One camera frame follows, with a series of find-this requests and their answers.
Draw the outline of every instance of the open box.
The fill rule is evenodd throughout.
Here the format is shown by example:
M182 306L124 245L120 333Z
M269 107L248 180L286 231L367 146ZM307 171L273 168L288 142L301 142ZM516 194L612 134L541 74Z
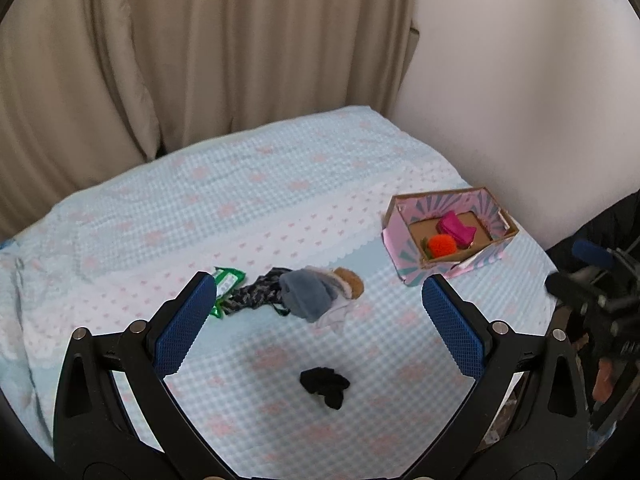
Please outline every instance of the open box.
M449 256L429 258L420 242L437 234L438 220L449 211L476 228L474 242ZM414 286L432 274L453 278L496 262L517 233L517 225L494 196L485 187L473 187L393 196L382 239L398 276Z

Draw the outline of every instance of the white wall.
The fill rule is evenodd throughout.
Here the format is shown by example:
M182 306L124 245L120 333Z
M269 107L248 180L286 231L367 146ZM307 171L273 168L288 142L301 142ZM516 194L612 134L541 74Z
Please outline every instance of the white wall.
M627 0L417 0L394 122L546 248L640 188L640 20Z

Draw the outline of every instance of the green package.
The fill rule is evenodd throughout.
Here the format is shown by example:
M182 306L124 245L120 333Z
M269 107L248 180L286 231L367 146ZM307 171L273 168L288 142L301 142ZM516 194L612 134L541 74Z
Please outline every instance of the green package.
M222 299L230 293L236 286L244 281L246 274L242 270L232 269L231 267L216 267L212 274L216 280L216 303L211 309L210 314L221 319L224 312L220 307Z

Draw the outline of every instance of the black cloth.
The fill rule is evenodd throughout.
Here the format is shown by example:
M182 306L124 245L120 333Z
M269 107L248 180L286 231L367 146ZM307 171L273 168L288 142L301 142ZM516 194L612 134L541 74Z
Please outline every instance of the black cloth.
M578 239L585 239L608 249L626 250L640 236L640 190L624 197L588 221L575 234L551 247L546 254L559 270L575 272L586 264L571 254ZM640 244L630 254L640 259Z
M258 276L251 285L241 286L233 290L220 302L220 308L227 314L233 314L244 308L256 309L265 304L270 304L281 316L287 316L289 309L282 306L282 291L280 289L280 276L291 269L273 267L264 276Z
M324 397L324 403L334 410L342 407L344 400L343 391L350 386L350 382L333 368L311 368L300 373L300 384L310 394L318 394Z

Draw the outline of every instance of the fuzzy orange ball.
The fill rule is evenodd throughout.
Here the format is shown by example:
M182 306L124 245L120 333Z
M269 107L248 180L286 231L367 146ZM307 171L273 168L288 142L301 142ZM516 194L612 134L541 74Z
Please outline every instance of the fuzzy orange ball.
M449 256L458 250L456 241L451 235L435 235L429 238L427 247L431 251L431 256L439 258L441 256Z

